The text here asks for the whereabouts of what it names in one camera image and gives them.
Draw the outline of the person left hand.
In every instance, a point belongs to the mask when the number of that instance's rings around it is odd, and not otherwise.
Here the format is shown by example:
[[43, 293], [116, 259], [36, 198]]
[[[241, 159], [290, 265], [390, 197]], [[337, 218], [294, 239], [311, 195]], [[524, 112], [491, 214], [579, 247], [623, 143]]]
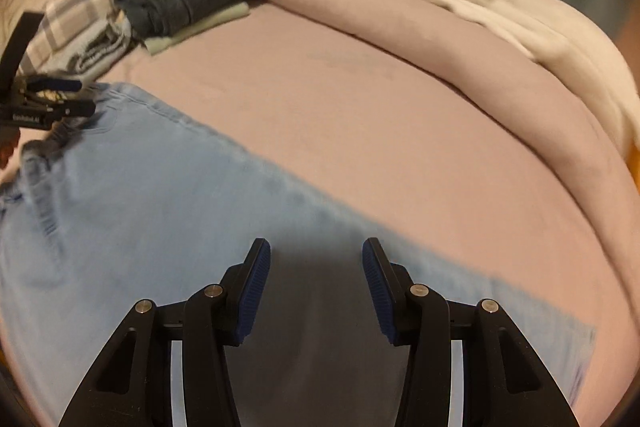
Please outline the person left hand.
[[3, 127], [0, 130], [0, 169], [6, 168], [9, 164], [20, 139], [21, 131], [18, 128]]

